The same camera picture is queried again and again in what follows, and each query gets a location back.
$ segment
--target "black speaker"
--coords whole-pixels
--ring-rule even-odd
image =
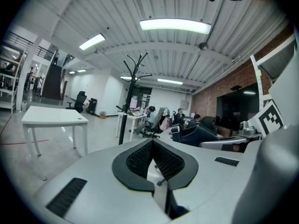
[[[87,108],[87,110],[86,110],[87,113],[89,113],[89,114],[94,114],[94,112],[95,112],[95,107],[97,106],[97,102],[98,102],[97,99],[93,99],[93,98],[90,99],[88,108]]]

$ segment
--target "red floor line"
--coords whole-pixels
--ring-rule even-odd
[[[49,141],[49,140],[40,140],[40,141],[37,141],[37,142],[45,142],[45,141]],[[9,143],[9,144],[0,144],[0,145],[14,145],[14,144],[26,144],[26,142],[24,142],[24,143]]]
[[[8,122],[10,121],[11,117],[12,117],[12,116],[9,117],[8,121],[6,122],[6,124],[4,125],[3,129],[1,130],[1,133],[0,133],[0,140],[1,140],[2,133],[3,133],[3,131],[4,131],[5,127],[6,127],[6,125],[7,125]]]

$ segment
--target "metal railing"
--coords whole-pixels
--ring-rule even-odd
[[[11,48],[17,48],[17,50],[22,49],[22,50],[30,50],[32,48],[33,42],[13,33],[9,32],[6,37],[4,37],[2,43],[7,45],[8,47]],[[53,52],[42,48],[38,46],[38,48],[35,51],[35,54],[37,56],[40,56],[48,61],[51,60],[52,56],[54,55]]]

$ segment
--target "staircase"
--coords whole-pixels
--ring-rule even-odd
[[[60,77],[61,67],[52,64],[49,68],[46,80],[44,81],[43,97],[61,100]]]

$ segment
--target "table leg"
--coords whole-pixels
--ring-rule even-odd
[[[116,133],[115,133],[116,138],[118,137],[118,127],[120,125],[120,118],[121,118],[121,116],[119,115],[117,118],[117,126],[116,126]]]
[[[132,141],[132,138],[133,138],[134,128],[135,128],[135,119],[132,122],[132,128],[131,128],[131,134],[130,134],[130,142]]]
[[[82,128],[83,128],[84,153],[85,153],[85,155],[88,155],[88,149],[87,149],[87,124],[84,124],[82,126]]]
[[[74,148],[77,148],[77,146],[76,146],[75,126],[73,126],[73,146],[74,146]]]
[[[26,139],[26,144],[27,144],[27,148],[29,150],[29,154],[31,156],[31,159],[33,161],[34,166],[37,168],[39,175],[41,176],[42,180],[47,180],[47,177],[43,174],[41,166],[38,163],[37,157],[35,156],[34,152],[33,152],[33,148],[31,146],[31,139],[29,137],[29,129],[26,126],[23,126],[23,130],[24,130],[24,135],[25,135],[25,139]]]
[[[32,136],[33,136],[33,141],[34,141],[34,145],[36,146],[36,152],[38,156],[41,156],[41,152],[39,151],[38,145],[37,145],[37,141],[36,141],[36,130],[35,128],[32,128]]]

